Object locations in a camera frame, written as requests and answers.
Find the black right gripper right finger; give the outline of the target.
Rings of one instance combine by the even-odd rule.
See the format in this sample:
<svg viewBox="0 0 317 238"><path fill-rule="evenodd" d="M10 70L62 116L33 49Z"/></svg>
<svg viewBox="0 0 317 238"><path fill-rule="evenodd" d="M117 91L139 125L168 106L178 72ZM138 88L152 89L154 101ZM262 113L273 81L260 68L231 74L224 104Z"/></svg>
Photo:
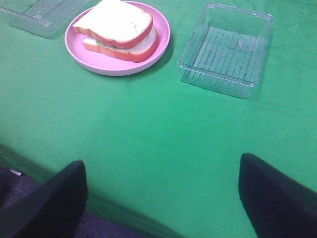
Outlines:
<svg viewBox="0 0 317 238"><path fill-rule="evenodd" d="M241 156L238 191L259 238L315 238L317 194L251 153Z"/></svg>

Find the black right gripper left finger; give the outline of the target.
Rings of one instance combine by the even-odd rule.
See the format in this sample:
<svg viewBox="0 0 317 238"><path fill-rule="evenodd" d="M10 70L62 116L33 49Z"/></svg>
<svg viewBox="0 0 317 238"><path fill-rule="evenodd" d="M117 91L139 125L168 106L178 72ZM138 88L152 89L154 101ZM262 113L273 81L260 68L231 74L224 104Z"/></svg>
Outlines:
<svg viewBox="0 0 317 238"><path fill-rule="evenodd" d="M73 161L0 213L2 238L72 238L83 216L88 187L83 161Z"/></svg>

